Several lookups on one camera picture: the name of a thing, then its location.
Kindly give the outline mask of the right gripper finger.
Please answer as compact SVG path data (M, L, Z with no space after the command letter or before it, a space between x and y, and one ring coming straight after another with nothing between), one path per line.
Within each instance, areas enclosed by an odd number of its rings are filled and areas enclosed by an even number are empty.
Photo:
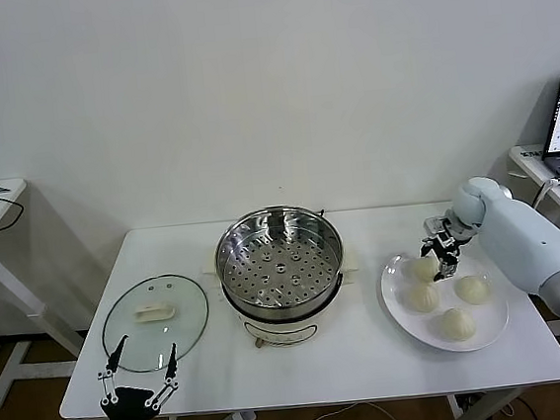
M458 257L454 254L446 253L442 257L439 257L439 267L433 281L436 283L440 280L453 277L458 264Z
M422 258L427 257L430 252L433 252L436 257L442 257L442 243L440 241L440 236L428 236L422 240L423 246L420 249L420 256Z

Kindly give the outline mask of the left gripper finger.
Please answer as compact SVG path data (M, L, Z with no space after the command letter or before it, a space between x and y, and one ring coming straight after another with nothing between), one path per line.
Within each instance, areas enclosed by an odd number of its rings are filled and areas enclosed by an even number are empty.
M178 390L179 382L176 379L177 375L177 359L176 359L176 344L173 343L171 354L169 356L169 363L166 368L164 376L164 384L152 397L145 401L145 406L151 410L160 410L163 405L172 397Z
M126 339L127 336L123 335L115 350L110 353L106 366L101 372L98 372L98 381L103 389L103 395L100 400L102 407L115 405L119 401L119 397L116 392L117 386L115 383L115 375L120 367L120 358Z

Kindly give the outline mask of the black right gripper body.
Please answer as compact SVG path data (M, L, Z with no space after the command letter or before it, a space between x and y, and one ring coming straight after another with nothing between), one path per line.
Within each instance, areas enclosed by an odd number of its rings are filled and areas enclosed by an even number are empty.
M471 231L468 226L463 227L460 223L445 223L437 238L443 251L456 253L461 246L470 241Z

